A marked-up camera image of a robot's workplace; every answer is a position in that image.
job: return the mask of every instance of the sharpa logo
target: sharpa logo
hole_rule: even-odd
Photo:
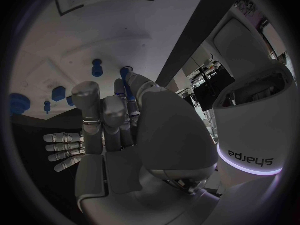
[[[246,162],[246,163],[253,163],[255,162],[255,164],[263,167],[264,165],[266,166],[270,166],[273,164],[273,160],[274,158],[268,158],[268,159],[265,159],[265,158],[254,158],[254,157],[250,157],[250,156],[243,156],[242,153],[234,153],[233,151],[228,151],[228,154],[230,157],[235,157],[235,159],[237,160],[240,160],[242,162]]]

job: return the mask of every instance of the blue object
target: blue object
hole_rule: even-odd
[[[66,98],[66,89],[59,86],[52,91],[52,100],[55,102],[61,101]]]
[[[45,101],[44,104],[45,104],[44,111],[47,112],[47,114],[49,114],[49,112],[51,111],[51,106],[50,106],[51,102]]]
[[[121,74],[121,77],[123,79],[123,82],[124,82],[124,86],[125,86],[125,89],[126,89],[126,92],[127,92],[127,98],[128,100],[136,100],[135,96],[133,95],[131,89],[130,89],[130,86],[127,84],[126,82],[126,76],[127,74],[130,72],[129,68],[128,67],[123,67],[121,70],[120,70],[120,74]]]
[[[18,93],[12,93],[9,95],[10,114],[23,114],[30,109],[30,100]]]
[[[69,96],[66,98],[67,104],[69,104],[69,106],[73,107],[74,103],[73,103],[73,99],[72,96]]]
[[[95,59],[94,61],[92,61],[92,69],[91,69],[91,74],[94,77],[101,77],[103,75],[103,68],[101,66],[102,61],[100,59]]]

